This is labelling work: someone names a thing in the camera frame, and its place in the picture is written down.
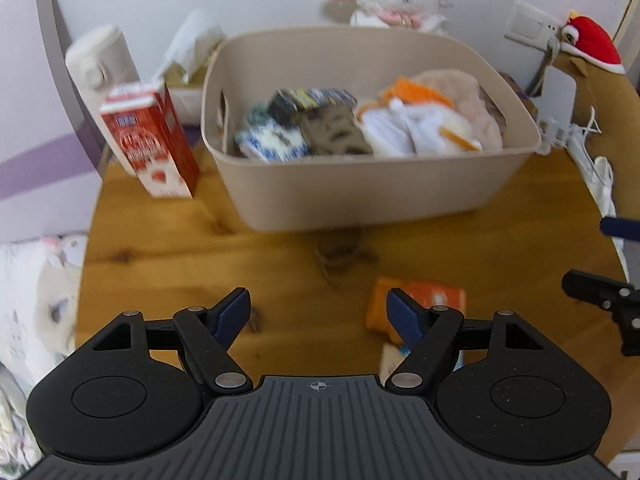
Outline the orange snack packet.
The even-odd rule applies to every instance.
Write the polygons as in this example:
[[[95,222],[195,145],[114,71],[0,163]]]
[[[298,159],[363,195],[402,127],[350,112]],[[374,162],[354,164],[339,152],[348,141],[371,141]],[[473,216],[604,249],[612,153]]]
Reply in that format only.
[[[402,289],[423,309],[447,306],[465,312],[466,292],[463,288],[433,281],[400,280],[379,276],[372,289],[364,324],[370,332],[385,335],[396,346],[402,345],[402,339],[393,329],[386,313],[386,296],[392,288]]]

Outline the blue white patterned box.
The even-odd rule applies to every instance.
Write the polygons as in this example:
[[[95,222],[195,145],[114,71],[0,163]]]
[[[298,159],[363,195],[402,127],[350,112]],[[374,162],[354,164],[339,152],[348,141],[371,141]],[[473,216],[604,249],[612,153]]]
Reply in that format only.
[[[260,162],[290,162],[310,154],[310,148],[297,127],[283,127],[270,119],[235,133],[239,151]]]

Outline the blue white checkered cloth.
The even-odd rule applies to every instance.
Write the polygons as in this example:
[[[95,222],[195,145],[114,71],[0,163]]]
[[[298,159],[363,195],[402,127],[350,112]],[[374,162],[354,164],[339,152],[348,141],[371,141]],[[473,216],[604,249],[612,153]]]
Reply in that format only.
[[[376,156],[445,156],[483,151],[470,123],[444,104],[405,104],[393,98],[385,106],[363,112],[359,121]]]

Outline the beige fuzzy plush item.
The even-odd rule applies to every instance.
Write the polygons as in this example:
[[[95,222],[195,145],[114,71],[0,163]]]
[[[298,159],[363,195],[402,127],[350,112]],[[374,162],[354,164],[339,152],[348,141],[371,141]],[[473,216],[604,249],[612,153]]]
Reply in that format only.
[[[503,148],[506,118],[474,76],[450,68],[426,70],[410,80],[450,99],[457,112],[469,122],[484,150],[500,151]]]

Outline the dark blue card box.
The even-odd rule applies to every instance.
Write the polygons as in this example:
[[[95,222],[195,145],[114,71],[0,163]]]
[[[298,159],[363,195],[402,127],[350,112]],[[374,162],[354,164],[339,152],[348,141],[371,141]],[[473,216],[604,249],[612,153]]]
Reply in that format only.
[[[354,108],[357,103],[351,93],[339,88],[279,89],[269,101],[267,113],[278,124],[288,126],[320,108],[335,105]]]

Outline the light blue crumpled cloth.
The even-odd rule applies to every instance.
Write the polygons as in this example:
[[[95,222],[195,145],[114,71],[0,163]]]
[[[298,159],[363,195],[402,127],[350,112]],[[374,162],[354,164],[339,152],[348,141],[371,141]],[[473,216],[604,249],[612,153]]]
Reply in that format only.
[[[595,122],[591,127],[570,126],[566,150],[582,175],[587,188],[596,202],[602,217],[616,218],[613,202],[613,169],[604,156],[593,158],[587,150],[586,143],[590,136],[602,136],[599,125]]]

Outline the brown plush with red hat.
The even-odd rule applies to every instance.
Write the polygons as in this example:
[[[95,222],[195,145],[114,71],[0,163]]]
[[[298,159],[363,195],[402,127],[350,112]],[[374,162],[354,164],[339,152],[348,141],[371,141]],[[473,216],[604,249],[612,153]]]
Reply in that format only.
[[[639,96],[608,32],[592,18],[575,15],[560,32],[558,70],[576,80],[573,122],[587,125],[591,115],[602,136],[590,136],[588,153],[604,156],[613,169],[613,202],[618,214],[639,218]]]

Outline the white phone stand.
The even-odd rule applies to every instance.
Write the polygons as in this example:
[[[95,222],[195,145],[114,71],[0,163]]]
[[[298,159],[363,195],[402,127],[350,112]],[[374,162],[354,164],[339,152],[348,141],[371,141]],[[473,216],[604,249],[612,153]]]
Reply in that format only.
[[[541,141],[538,155],[546,156],[554,148],[566,148],[572,133],[576,80],[554,66],[544,69],[538,100],[536,124]]]

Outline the white patterned bedding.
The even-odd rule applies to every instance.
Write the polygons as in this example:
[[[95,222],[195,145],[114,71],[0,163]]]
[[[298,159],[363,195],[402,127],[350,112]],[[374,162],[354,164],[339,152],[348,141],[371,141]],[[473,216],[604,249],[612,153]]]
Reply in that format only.
[[[37,382],[75,350],[85,234],[1,246],[1,477],[20,478],[41,452],[26,420]]]

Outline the red white milk carton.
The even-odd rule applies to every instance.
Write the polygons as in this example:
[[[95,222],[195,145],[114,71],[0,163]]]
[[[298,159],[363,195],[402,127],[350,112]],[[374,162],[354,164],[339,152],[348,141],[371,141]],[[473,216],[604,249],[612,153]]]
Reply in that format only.
[[[163,79],[119,84],[100,114],[134,173],[154,198],[191,198],[200,167]]]

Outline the lavender headboard panel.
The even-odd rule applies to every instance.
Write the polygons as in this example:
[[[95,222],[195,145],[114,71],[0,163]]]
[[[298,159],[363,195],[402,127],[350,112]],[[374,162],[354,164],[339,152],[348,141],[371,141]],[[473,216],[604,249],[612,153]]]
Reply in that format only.
[[[1,239],[86,232],[104,141],[64,62],[55,0],[1,0]]]

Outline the beige plastic storage bin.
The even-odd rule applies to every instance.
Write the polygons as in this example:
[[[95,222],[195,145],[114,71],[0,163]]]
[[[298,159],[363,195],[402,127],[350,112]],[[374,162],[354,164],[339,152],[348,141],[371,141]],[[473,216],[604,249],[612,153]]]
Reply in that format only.
[[[400,76],[447,68],[474,76],[497,105],[506,121],[500,151],[267,164],[235,149],[248,110],[278,89],[340,88],[367,99]],[[540,142],[520,99],[466,44],[408,29],[350,26],[264,30],[225,41],[207,69],[201,132],[241,219],[264,232],[372,226],[480,208]]]

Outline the white tissue pack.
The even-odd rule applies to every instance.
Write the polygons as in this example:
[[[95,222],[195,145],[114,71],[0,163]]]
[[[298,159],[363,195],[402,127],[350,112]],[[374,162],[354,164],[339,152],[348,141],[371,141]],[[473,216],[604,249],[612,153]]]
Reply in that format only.
[[[179,27],[153,75],[154,79],[163,79],[184,126],[196,127],[201,122],[207,66],[225,39],[221,27],[210,16],[195,10]]]

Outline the white wall socket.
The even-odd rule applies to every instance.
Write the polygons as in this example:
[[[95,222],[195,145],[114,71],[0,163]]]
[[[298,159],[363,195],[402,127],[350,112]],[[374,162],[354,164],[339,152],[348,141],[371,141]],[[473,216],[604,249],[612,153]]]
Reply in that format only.
[[[523,0],[515,0],[504,36],[523,46],[545,51],[561,27],[562,22],[551,14]]]

